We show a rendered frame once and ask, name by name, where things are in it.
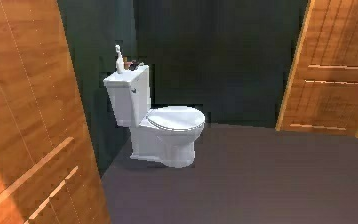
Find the white toilet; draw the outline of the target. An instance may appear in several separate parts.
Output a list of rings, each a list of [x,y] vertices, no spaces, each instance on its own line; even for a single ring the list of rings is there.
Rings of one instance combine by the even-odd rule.
[[[149,67],[115,72],[103,80],[116,122],[130,130],[136,160],[184,168],[195,160],[195,141],[200,137],[205,115],[189,106],[153,108]]]

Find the small dark object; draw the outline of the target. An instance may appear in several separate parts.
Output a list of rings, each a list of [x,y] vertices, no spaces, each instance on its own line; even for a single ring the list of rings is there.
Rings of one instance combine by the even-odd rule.
[[[126,70],[134,71],[138,69],[140,66],[143,66],[144,63],[142,61],[138,60],[132,60],[132,61],[125,61],[124,67]]]

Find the white spray bottle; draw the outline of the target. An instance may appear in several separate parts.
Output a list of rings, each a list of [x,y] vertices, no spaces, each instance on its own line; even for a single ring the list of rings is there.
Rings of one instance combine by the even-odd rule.
[[[122,56],[122,52],[121,52],[121,47],[119,45],[116,45],[115,50],[117,53],[116,71],[118,74],[122,74],[125,71],[125,69],[124,69],[124,61],[123,61],[123,56]]]

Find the brown wooden door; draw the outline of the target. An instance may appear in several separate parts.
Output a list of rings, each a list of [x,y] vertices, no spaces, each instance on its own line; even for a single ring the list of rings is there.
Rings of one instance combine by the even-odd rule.
[[[57,0],[0,0],[0,224],[112,224]]]
[[[358,138],[358,0],[308,0],[276,129]]]

